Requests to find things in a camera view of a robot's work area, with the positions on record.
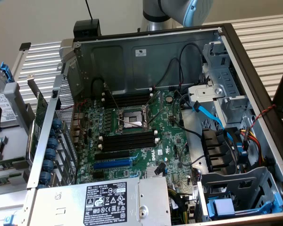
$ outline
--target green circuit board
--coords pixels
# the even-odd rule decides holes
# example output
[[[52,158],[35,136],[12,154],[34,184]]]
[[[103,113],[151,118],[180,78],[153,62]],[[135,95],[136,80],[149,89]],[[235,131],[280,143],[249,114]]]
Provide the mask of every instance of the green circuit board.
[[[182,162],[189,163],[189,149],[184,148],[187,142],[185,131],[174,125],[169,120],[172,116],[172,104],[166,102],[166,97],[174,97],[174,93],[168,90],[161,90],[149,104],[149,120],[159,114],[148,124],[148,130],[157,130],[159,142],[156,147],[142,148],[130,150],[130,156],[136,158],[133,160],[132,167],[118,167],[108,169],[93,169],[93,164],[99,161],[94,160],[94,155],[101,153],[97,148],[100,133],[106,136],[118,135],[118,119],[117,109],[104,109],[99,100],[88,100],[88,102],[80,109],[81,113],[88,116],[83,129],[92,130],[92,136],[88,138],[88,144],[84,144],[84,137],[79,138],[77,152],[79,154],[79,169],[77,174],[77,184],[90,183],[96,181],[113,180],[121,178],[139,177],[147,178],[149,173],[154,172],[155,168],[161,163],[166,164],[166,181],[168,186],[176,189],[177,192],[192,193],[192,183],[187,183],[187,176],[191,175],[191,167],[183,166],[178,158],[175,157],[175,146],[178,152],[183,150]],[[179,113],[178,103],[175,104],[175,114]],[[139,107],[124,107],[122,110],[131,111],[140,109]],[[107,129],[105,121],[109,120],[111,124]],[[124,129],[125,133],[142,132],[144,129]],[[92,174],[94,171],[103,171],[104,178],[94,179]]]

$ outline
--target warning label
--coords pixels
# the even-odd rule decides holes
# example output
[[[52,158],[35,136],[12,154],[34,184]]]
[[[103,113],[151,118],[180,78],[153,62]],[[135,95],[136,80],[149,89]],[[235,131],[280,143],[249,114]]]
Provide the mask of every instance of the warning label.
[[[127,183],[88,186],[84,225],[127,222]]]
[[[16,120],[14,111],[4,94],[0,94],[0,107],[2,109],[1,122]]]

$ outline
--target robotic arm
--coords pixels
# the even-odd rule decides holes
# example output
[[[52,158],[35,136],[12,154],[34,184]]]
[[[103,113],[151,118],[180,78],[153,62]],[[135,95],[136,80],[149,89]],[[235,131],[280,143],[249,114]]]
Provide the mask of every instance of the robotic arm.
[[[201,25],[213,0],[143,0],[141,31],[175,28],[171,18],[184,27]]]

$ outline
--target black pcie slot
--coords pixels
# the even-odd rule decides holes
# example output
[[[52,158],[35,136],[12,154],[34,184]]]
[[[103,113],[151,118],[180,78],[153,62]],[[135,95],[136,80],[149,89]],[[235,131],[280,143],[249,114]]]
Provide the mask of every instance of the black pcie slot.
[[[137,106],[144,105],[150,100],[149,93],[141,93],[141,94],[130,94],[130,95],[115,95],[113,96],[117,105],[119,107],[127,107],[127,106]],[[110,95],[105,96],[105,107],[111,108],[116,107],[112,97]]]
[[[102,146],[103,152],[155,147],[155,136],[153,131],[108,136],[103,138]]]
[[[129,158],[129,151],[122,152],[110,152],[110,153],[100,153],[94,156],[95,160],[107,160],[107,159],[121,159],[121,158]]]

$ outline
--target blue expansion slot clip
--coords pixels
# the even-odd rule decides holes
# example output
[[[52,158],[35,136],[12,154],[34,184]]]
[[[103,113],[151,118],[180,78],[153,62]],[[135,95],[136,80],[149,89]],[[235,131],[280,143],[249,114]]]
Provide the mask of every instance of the blue expansion slot clip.
[[[132,166],[132,159],[120,159],[112,161],[98,162],[93,165],[95,170],[112,168],[112,167],[121,167],[121,166]]]

